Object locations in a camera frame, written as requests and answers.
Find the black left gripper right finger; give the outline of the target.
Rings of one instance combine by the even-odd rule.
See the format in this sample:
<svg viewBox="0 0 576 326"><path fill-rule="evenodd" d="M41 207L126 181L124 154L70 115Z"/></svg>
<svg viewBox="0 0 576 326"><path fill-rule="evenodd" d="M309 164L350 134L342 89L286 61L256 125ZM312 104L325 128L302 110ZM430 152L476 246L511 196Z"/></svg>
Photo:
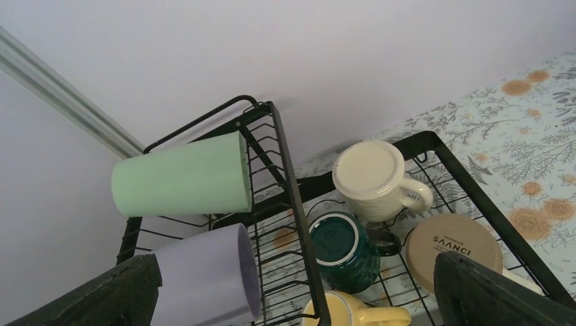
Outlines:
<svg viewBox="0 0 576 326"><path fill-rule="evenodd" d="M445 325L574 325L575 310L460 253L435 258L434 295Z"/></svg>

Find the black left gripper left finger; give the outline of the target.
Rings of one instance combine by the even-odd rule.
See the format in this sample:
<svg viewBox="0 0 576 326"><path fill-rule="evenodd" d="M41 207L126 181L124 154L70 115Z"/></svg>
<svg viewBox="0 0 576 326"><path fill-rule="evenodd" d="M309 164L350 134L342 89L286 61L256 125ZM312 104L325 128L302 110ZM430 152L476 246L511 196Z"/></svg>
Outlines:
<svg viewBox="0 0 576 326"><path fill-rule="evenodd" d="M10 325L150 325L162 277L154 254L137 255Z"/></svg>

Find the beige ceramic mug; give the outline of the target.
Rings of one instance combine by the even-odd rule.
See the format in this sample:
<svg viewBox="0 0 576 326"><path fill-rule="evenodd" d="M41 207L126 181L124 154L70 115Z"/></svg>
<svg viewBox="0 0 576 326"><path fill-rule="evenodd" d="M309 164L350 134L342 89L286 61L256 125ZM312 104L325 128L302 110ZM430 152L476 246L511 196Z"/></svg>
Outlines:
<svg viewBox="0 0 576 326"><path fill-rule="evenodd" d="M501 247L482 224L465 215L442 213L421 221L406 241L408 270L431 295L435 295L436 257L448 251L460 253L539 295L544 294L539 285L504 268Z"/></svg>

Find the lavender plastic cup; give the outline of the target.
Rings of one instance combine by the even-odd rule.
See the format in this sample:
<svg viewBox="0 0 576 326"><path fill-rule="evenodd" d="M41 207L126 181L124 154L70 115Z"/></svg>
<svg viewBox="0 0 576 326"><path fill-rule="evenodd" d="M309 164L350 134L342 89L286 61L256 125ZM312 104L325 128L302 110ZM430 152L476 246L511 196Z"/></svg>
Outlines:
<svg viewBox="0 0 576 326"><path fill-rule="evenodd" d="M258 267L243 224L177 240L154 254L162 285L152 325L239 325L260 317Z"/></svg>

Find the dark green ceramic mug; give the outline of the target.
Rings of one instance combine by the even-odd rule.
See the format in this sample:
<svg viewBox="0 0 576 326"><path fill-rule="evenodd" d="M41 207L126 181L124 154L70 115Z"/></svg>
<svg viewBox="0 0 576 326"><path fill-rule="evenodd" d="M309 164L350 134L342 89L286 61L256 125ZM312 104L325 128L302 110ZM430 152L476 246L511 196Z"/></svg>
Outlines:
<svg viewBox="0 0 576 326"><path fill-rule="evenodd" d="M380 273L380 258L401 252L400 238L385 230L369 230L352 214L333 211L309 226L316 261L334 289L356 294L368 289Z"/></svg>

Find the mint green plastic cup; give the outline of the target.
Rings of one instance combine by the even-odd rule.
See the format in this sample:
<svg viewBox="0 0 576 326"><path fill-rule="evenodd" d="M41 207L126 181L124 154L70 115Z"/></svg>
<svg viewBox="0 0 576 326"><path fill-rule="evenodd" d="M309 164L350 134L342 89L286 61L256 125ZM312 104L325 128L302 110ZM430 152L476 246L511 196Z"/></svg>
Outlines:
<svg viewBox="0 0 576 326"><path fill-rule="evenodd" d="M239 131L116 164L113 201L127 217L247 213L247 144Z"/></svg>

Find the cream ceramic mug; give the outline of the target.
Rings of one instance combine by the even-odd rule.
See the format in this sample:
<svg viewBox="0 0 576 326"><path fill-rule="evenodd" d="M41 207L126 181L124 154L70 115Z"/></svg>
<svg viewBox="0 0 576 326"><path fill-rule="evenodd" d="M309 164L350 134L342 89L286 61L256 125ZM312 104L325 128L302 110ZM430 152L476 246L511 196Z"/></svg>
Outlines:
<svg viewBox="0 0 576 326"><path fill-rule="evenodd" d="M406 177L405 172L405 160L396 146L370 140L345 149L331 175L355 214L368 222L383 222L403 209L425 212L433 205L430 187Z"/></svg>

